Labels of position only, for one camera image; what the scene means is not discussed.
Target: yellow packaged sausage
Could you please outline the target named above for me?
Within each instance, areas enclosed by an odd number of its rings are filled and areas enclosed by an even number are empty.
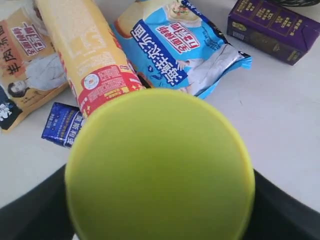
[[[0,3],[0,130],[11,130],[67,86],[34,2]]]
[[[143,88],[92,0],[36,0],[85,118],[104,103]]]

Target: small blue packet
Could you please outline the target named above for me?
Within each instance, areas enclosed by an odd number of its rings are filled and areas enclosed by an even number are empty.
[[[111,26],[143,83],[201,99],[252,58],[188,0],[137,0]]]
[[[71,148],[83,124],[84,118],[78,107],[55,102],[41,137]]]

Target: yellow-green circular object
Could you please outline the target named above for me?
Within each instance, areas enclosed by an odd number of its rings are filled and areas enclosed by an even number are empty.
[[[227,119],[167,89],[129,93],[93,113],[65,181],[81,240],[237,240],[255,192],[249,154]]]

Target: purple box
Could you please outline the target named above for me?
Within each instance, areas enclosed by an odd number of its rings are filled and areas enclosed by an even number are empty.
[[[294,65],[320,35],[320,23],[267,0],[238,0],[227,34]]]

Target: white table surface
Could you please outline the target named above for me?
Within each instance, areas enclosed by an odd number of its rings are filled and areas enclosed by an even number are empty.
[[[133,0],[96,0],[109,22]],[[197,0],[195,5],[224,33],[236,0]],[[320,21],[320,5],[296,8]],[[282,190],[320,212],[320,40],[289,66],[228,36],[253,56],[252,70],[225,77],[207,101],[238,129],[253,165]],[[0,135],[0,207],[36,187],[68,159],[69,150],[41,139],[53,102],[76,105],[66,90]]]

